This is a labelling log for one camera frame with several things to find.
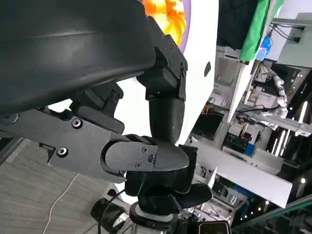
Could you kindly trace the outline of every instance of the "white wall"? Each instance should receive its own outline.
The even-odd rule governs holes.
[[[295,19],[299,13],[311,13],[312,0],[285,0],[282,5],[278,18]],[[291,28],[284,28],[283,31],[288,35]],[[267,55],[267,59],[276,60],[281,54],[282,48],[286,43],[286,39],[282,38],[278,33],[272,33],[273,46]]]

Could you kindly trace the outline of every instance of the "black cable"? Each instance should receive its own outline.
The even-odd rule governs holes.
[[[271,111],[271,110],[276,110],[277,108],[279,108],[279,106],[272,107],[272,108],[254,108],[254,109],[245,110],[245,111],[238,111],[238,112],[239,113],[245,113],[245,112],[249,112],[249,111]]]
[[[121,190],[119,193],[117,193],[114,197],[112,197],[112,199],[109,200],[109,202],[107,203],[107,206],[102,214],[102,217],[101,217],[101,220],[99,221],[98,223],[98,226],[97,226],[97,234],[101,234],[101,222],[102,222],[102,219],[104,218],[104,215],[107,211],[107,208],[109,207],[109,205],[115,200],[115,198],[117,198],[120,194],[122,194],[125,190]]]
[[[276,31],[281,37],[283,37],[283,38],[285,38],[285,39],[287,39],[287,40],[295,41],[294,38],[290,38],[290,37],[284,36],[284,35],[281,34],[276,28],[273,28],[271,25],[270,25],[270,27],[271,27],[274,31]]]
[[[292,38],[292,37],[290,37],[289,35],[287,35],[287,34],[286,34],[282,29],[280,29],[278,26],[276,27],[276,29],[278,29],[279,32],[282,33],[284,36],[286,36],[286,37],[288,37],[288,38]]]
[[[282,25],[282,24],[278,24],[278,23],[272,23],[273,25],[277,25],[277,26],[280,26],[280,27],[283,27],[283,28],[297,28],[297,29],[303,29],[303,26],[302,27],[298,27],[298,26],[291,26],[291,25]]]

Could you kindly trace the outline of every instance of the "metal bracket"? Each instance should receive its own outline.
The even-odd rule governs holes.
[[[37,110],[20,113],[14,124],[0,125],[0,129],[53,147],[54,150],[49,151],[51,165],[114,183],[126,181],[120,173],[105,171],[100,162],[103,147],[110,140],[129,141],[122,135],[113,134],[75,116],[62,120]]]
[[[157,151],[158,146],[156,145],[140,142],[117,142],[109,147],[105,161],[112,169],[152,172]]]

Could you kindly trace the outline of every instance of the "ceiling light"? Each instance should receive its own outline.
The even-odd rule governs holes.
[[[302,106],[302,109],[301,109],[301,112],[300,112],[300,117],[299,117],[298,123],[302,123],[303,122],[303,118],[304,118],[304,115],[306,114],[307,106],[308,106],[308,102],[305,101],[303,103],[303,106]]]
[[[275,151],[275,157],[279,156],[279,152],[281,151],[281,147],[282,147],[282,143],[284,141],[284,136],[285,136],[286,132],[285,130],[282,132],[281,138],[279,139],[278,145],[277,145],[277,149]]]
[[[274,152],[274,150],[275,150],[276,144],[277,144],[277,138],[275,139],[274,146],[273,146],[273,149],[272,149],[272,151],[271,151],[272,154],[273,154],[273,152]]]
[[[287,131],[287,134],[286,134],[286,137],[285,137],[285,141],[284,141],[283,147],[285,147],[286,144],[287,144],[287,140],[288,140],[288,138],[289,138],[289,133],[291,133],[290,129],[288,129],[288,131]]]

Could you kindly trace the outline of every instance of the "wire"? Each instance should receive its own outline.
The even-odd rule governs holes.
[[[276,31],[281,37],[283,37],[283,38],[285,38],[285,39],[288,39],[288,40],[294,41],[294,38],[286,37],[286,36],[284,36],[283,34],[281,34],[276,28],[273,28],[271,25],[270,25],[270,27],[271,27],[274,31]]]
[[[303,27],[296,27],[296,26],[291,26],[291,25],[281,25],[281,24],[278,24],[278,23],[272,23],[273,25],[277,25],[277,26],[280,26],[280,27],[283,27],[283,28],[297,28],[297,29],[303,29]]]
[[[282,33],[284,36],[286,36],[286,37],[288,37],[288,38],[292,38],[292,37],[288,36],[288,35],[287,35],[282,29],[280,29],[278,26],[276,26],[276,29],[278,29],[279,32]]]
[[[100,221],[99,221],[99,223],[98,223],[98,225],[97,225],[97,232],[98,232],[98,234],[101,234],[101,222],[102,222],[102,219],[104,218],[104,215],[105,215],[105,213],[106,213],[106,211],[107,211],[109,205],[110,205],[120,194],[122,194],[124,191],[125,191],[124,189],[121,190],[119,193],[117,193],[115,196],[113,196],[112,199],[110,199],[109,202],[107,203],[107,206],[106,206],[106,208],[105,208],[105,210],[104,210],[104,212],[103,212],[103,214],[102,214],[102,217],[101,217],[101,219],[100,219]]]
[[[276,106],[273,108],[254,108],[254,109],[245,110],[245,111],[238,111],[238,112],[239,113],[245,113],[245,112],[249,112],[249,111],[269,111],[269,110],[276,110],[277,108],[279,108],[279,106]]]
[[[54,208],[54,206],[56,205],[56,203],[65,195],[65,193],[67,193],[67,191],[69,190],[69,188],[72,186],[73,182],[75,181],[75,179],[78,177],[78,175],[80,174],[77,174],[73,179],[72,181],[70,182],[70,184],[68,185],[67,189],[56,199],[56,201],[53,203],[53,205],[51,206],[51,209],[49,211],[49,219],[48,219],[48,222],[47,224],[45,225],[44,229],[43,229],[43,233],[42,234],[45,234],[45,231],[47,230],[48,226],[49,226],[49,223],[51,221],[51,215],[52,215],[52,210]]]
[[[270,38],[270,42],[271,42],[271,45],[270,46],[273,46],[274,45],[274,41],[272,38]]]

